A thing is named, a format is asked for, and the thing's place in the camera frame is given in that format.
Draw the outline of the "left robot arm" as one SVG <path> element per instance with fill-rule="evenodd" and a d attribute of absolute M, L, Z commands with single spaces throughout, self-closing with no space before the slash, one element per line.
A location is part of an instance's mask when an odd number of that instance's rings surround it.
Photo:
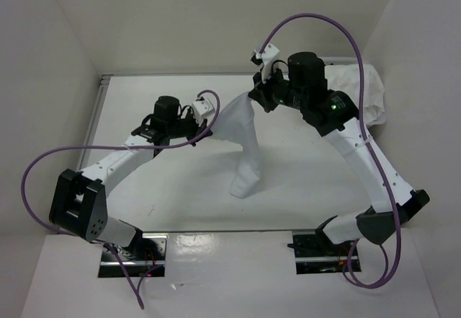
<path fill-rule="evenodd" d="M 144 117 L 123 145 L 89 167 L 77 172 L 67 169 L 59 175 L 50 222 L 87 242 L 110 244 L 127 260 L 154 251 L 142 230 L 109 216 L 107 199 L 135 170 L 163 150 L 173 148 L 172 140 L 195 146 L 211 136 L 210 128 L 219 112 L 220 102 L 203 96 L 185 107 L 175 97 L 159 97 L 153 112 Z"/>

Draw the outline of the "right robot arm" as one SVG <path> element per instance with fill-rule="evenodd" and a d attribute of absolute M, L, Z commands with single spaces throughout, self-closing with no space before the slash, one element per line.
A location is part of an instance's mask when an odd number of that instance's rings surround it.
<path fill-rule="evenodd" d="M 279 105 L 299 110 L 346 160 L 370 197 L 366 211 L 331 217 L 316 229 L 321 254 L 332 255 L 341 243 L 354 239 L 381 245 L 395 232 L 395 213 L 405 224 L 430 201 L 425 190 L 412 188 L 397 173 L 370 135 L 362 134 L 356 104 L 347 93 L 328 88 L 325 64 L 315 53 L 292 54 L 287 77 L 275 66 L 276 53 L 255 53 L 251 60 L 260 70 L 249 97 L 265 112 Z"/>

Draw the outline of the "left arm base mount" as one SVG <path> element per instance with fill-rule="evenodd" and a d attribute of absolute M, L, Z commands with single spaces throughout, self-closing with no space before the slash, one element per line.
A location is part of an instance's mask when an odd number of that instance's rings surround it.
<path fill-rule="evenodd" d="M 117 257 L 122 261 L 127 274 L 140 278 L 145 273 L 148 277 L 164 277 L 166 269 L 167 234 L 145 233 L 143 242 L 146 248 L 132 255 L 125 249 L 114 246 L 116 255 L 106 247 L 103 248 L 99 262 L 99 278 L 122 278 L 125 276 Z"/>

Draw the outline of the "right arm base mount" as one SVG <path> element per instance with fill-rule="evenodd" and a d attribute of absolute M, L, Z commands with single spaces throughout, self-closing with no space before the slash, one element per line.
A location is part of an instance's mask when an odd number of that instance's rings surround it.
<path fill-rule="evenodd" d="M 297 275 L 341 273 L 347 265 L 352 240 L 341 244 L 324 241 L 313 229 L 294 231 L 287 247 L 294 252 Z"/>

